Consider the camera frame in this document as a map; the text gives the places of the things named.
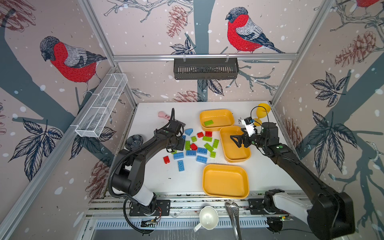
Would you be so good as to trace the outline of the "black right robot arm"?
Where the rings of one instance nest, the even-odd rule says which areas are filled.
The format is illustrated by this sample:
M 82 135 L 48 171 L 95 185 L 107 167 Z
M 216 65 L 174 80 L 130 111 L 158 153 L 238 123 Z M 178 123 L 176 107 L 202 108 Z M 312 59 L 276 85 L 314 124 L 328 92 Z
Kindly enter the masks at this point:
M 306 223 L 319 240 L 332 240 L 355 232 L 355 216 L 352 198 L 338 193 L 321 181 L 294 154 L 287 145 L 280 143 L 279 130 L 275 123 L 261 124 L 258 132 L 254 120 L 240 120 L 244 125 L 242 135 L 231 136 L 238 148 L 253 145 L 262 149 L 298 184 L 309 199 L 301 201 L 280 189 L 269 190 L 264 195 L 264 209 L 269 214 L 284 211 Z

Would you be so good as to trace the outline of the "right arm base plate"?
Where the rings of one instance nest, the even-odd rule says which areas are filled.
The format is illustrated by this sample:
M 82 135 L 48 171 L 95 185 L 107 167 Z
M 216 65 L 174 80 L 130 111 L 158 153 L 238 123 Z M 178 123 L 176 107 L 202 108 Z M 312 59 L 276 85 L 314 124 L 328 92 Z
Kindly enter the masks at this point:
M 251 215 L 279 215 L 279 216 L 287 216 L 288 213 L 285 211 L 281 211 L 278 209 L 270 209 L 269 207 L 265 207 L 264 199 L 248 199 L 249 207 L 247 210 L 250 211 Z

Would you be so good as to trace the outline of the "blue roof-shaped brick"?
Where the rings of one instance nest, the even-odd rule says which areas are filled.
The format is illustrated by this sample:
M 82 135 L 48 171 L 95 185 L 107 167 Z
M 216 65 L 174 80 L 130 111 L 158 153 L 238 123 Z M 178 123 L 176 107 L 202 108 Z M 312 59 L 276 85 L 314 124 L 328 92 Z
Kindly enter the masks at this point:
M 185 129 L 185 134 L 190 136 L 193 133 L 193 129 Z

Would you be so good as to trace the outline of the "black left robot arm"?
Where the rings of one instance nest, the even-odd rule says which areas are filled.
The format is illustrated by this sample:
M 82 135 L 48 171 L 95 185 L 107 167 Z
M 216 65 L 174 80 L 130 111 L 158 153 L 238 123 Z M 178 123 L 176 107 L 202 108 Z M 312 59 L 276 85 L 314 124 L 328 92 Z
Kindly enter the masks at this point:
M 182 151 L 185 145 L 184 127 L 185 124 L 180 121 L 169 120 L 164 127 L 154 131 L 154 136 L 150 140 L 134 151 L 123 152 L 122 158 L 109 176 L 110 195 L 114 198 L 125 197 L 144 207 L 154 205 L 155 194 L 144 186 L 146 164 L 164 149 Z

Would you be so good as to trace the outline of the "blue brick horizontal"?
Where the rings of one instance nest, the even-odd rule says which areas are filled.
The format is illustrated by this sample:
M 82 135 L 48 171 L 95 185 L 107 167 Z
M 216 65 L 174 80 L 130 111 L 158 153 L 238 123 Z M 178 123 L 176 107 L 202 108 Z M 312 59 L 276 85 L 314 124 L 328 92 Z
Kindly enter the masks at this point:
M 183 153 L 183 152 L 173 154 L 173 158 L 174 158 L 174 160 L 180 160 L 180 159 L 183 159 L 184 157 L 185 157 L 185 156 L 184 156 L 184 153 Z

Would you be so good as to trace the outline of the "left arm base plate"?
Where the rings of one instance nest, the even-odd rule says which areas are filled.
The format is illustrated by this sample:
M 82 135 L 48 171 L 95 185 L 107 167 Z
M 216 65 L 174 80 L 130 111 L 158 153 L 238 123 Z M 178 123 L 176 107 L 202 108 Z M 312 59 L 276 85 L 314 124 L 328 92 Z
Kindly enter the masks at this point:
M 159 217 L 169 216 L 171 208 L 170 200 L 154 200 L 148 206 L 133 203 L 130 206 L 130 217 Z

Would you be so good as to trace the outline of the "green upturned long brick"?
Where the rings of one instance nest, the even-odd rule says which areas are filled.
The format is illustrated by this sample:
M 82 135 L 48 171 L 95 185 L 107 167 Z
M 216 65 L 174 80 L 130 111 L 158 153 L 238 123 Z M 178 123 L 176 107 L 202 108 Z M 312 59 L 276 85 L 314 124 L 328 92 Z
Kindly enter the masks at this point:
M 189 151 L 191 149 L 190 141 L 185 141 L 185 149 Z

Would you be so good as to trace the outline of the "blue brick bottom vertical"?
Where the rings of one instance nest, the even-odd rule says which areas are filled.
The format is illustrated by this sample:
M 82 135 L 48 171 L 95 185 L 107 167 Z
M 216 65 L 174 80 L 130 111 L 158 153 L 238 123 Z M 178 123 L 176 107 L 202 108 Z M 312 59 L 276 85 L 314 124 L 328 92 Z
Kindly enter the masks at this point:
M 179 161 L 177 161 L 177 163 L 178 163 L 178 170 L 179 170 L 179 172 L 183 172 L 185 170 L 184 161 L 183 160 L 179 160 Z

